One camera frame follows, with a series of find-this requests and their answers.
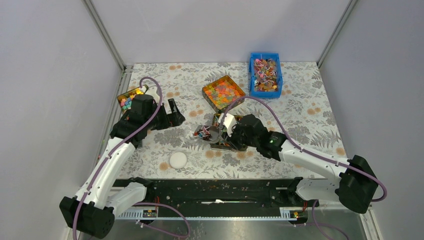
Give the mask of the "blue plastic bin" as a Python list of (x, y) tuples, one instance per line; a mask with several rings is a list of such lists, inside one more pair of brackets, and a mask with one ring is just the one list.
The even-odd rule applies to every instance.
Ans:
[(283, 73), (278, 53), (252, 52), (248, 72), (251, 96), (264, 99), (277, 99), (281, 96)]

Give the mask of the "floral tablecloth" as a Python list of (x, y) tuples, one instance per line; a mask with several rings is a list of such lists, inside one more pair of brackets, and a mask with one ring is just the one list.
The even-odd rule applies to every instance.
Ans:
[[(283, 62), (283, 86), (279, 98), (259, 103), (245, 100), (232, 110), (234, 115), (254, 114), (270, 131), (285, 129), (300, 144), (335, 157), (346, 155), (330, 107), (320, 70), (315, 62)], [(261, 156), (250, 147), (244, 152), (212, 149), (203, 142), (185, 143), (185, 128), (208, 125), (215, 111), (202, 96), (202, 88), (224, 76), (245, 92), (249, 91), (248, 64), (137, 63), (131, 67), (129, 89), (139, 86), (142, 77), (156, 79), (165, 100), (173, 98), (185, 117), (178, 127), (149, 131), (134, 154), (126, 161), (119, 178), (146, 179), (270, 179), (316, 178), (317, 174), (299, 165)], [(170, 156), (183, 152), (184, 168), (174, 169)]]

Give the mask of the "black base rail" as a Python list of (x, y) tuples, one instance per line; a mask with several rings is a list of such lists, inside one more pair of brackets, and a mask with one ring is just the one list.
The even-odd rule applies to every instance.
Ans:
[(181, 208), (191, 206), (254, 205), (280, 207), (300, 213), (313, 206), (313, 200), (303, 200), (288, 187), (294, 179), (118, 179), (114, 187), (130, 183), (147, 185), (144, 203), (154, 202), (181, 215)]

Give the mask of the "green tin with star candies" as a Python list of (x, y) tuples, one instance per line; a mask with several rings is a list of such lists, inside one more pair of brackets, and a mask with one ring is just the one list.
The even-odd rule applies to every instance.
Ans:
[(116, 97), (119, 104), (122, 114), (129, 110), (132, 106), (132, 101), (137, 95), (143, 95), (146, 91), (149, 90), (149, 87), (144, 84), (142, 87), (133, 88), (123, 94), (120, 94)]

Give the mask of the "white jar lid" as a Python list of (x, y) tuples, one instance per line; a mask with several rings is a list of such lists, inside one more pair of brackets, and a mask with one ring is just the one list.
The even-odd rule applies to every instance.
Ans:
[(187, 155), (183, 152), (174, 152), (169, 157), (169, 165), (173, 169), (182, 169), (186, 166), (187, 162), (188, 162)]

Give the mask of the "metal scoop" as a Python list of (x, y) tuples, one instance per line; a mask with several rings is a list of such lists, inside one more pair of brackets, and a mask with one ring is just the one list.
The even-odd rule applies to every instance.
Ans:
[(214, 125), (199, 125), (193, 133), (195, 138), (206, 141), (209, 144), (217, 144), (224, 140), (226, 128)]

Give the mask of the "aluminium frame rails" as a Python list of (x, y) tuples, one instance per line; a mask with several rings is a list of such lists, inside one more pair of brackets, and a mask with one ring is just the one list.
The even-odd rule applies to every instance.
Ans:
[(91, 174), (98, 155), (106, 146), (107, 130), (117, 112), (113, 100), (127, 66), (118, 41), (118, 30), (122, 28), (118, 8), (123, 4), (114, 0), (84, 0), (82, 4), (90, 29), (81, 35), (88, 62), (83, 74), (86, 81), (79, 84), (85, 95), (78, 103), (82, 109), (76, 116), (80, 133), (73, 141), (75, 150), (72, 152), (76, 166), (74, 176), (79, 184)]

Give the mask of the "green tin with gummy candies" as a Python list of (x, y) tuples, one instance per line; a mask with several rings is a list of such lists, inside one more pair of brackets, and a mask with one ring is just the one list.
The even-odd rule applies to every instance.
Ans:
[(223, 113), (236, 99), (246, 95), (228, 75), (204, 86), (201, 92), (212, 109), (219, 114)]

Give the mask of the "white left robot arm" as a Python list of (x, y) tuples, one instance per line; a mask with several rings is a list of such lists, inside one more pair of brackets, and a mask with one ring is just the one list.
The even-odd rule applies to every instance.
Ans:
[(73, 197), (63, 197), (59, 209), (67, 226), (74, 231), (103, 239), (111, 231), (117, 216), (136, 202), (152, 204), (155, 192), (148, 180), (137, 178), (118, 193), (109, 196), (124, 163), (132, 156), (149, 130), (180, 126), (185, 117), (173, 98), (167, 113), (158, 96), (136, 95), (130, 109), (112, 127), (100, 161)]

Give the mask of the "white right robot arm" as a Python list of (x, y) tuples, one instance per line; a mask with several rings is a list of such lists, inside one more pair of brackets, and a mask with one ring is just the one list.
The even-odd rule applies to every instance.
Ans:
[(297, 177), (287, 191), (287, 201), (299, 206), (304, 201), (339, 202), (347, 209), (364, 214), (378, 188), (377, 177), (367, 160), (336, 157), (300, 146), (285, 133), (269, 131), (252, 114), (239, 120), (227, 114), (222, 137), (236, 150), (247, 146), (267, 159), (299, 165), (322, 176), (322, 179)]

